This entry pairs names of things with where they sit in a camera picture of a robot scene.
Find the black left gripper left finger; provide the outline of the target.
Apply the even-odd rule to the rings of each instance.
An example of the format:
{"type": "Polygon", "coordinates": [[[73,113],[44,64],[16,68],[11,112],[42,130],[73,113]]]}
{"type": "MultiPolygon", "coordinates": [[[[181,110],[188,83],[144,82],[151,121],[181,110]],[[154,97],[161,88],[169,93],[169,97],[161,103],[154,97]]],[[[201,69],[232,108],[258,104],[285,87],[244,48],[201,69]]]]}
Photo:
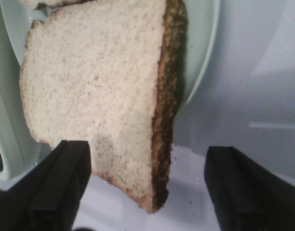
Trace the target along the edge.
{"type": "Polygon", "coordinates": [[[87,141],[61,141],[0,194],[0,231],[70,231],[91,175],[87,141]]]}

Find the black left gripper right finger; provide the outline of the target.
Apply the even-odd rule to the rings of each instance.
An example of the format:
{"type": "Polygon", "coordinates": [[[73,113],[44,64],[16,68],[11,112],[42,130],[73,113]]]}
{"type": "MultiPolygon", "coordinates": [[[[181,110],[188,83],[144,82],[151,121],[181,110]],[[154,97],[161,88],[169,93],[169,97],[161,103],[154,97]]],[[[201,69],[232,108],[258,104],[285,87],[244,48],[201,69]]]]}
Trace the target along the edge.
{"type": "Polygon", "coordinates": [[[234,147],[210,146],[204,179],[222,231],[295,231],[295,186],[234,147]]]}

